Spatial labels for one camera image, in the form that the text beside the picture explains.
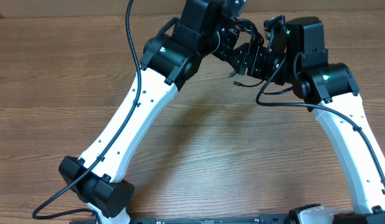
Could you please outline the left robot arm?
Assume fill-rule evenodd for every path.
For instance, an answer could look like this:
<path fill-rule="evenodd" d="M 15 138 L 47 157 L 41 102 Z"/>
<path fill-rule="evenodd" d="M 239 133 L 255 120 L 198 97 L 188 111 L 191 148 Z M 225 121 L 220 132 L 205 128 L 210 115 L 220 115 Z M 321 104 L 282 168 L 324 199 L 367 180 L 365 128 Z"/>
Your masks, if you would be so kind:
<path fill-rule="evenodd" d="M 187 1 L 181 17 L 147 41 L 129 92 L 97 140 L 80 156 L 62 160 L 61 176 L 86 203 L 94 223 L 130 222 L 126 206 L 134 187 L 124 177 L 136 148 L 205 56 L 226 59 L 232 51 L 226 35 L 243 6 L 243 1 Z"/>

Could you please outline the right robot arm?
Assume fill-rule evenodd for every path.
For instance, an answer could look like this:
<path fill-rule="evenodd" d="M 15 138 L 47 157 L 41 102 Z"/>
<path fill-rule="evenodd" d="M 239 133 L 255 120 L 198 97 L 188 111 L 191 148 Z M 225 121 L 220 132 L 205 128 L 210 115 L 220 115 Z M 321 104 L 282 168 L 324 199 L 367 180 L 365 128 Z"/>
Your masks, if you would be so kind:
<path fill-rule="evenodd" d="M 269 44 L 256 51 L 252 77 L 291 84 L 294 106 L 312 112 L 328 136 L 351 195 L 349 210 L 319 204 L 291 209 L 283 223 L 385 223 L 385 156 L 369 126 L 359 86 L 343 63 L 330 63 L 317 17 L 264 22 Z"/>

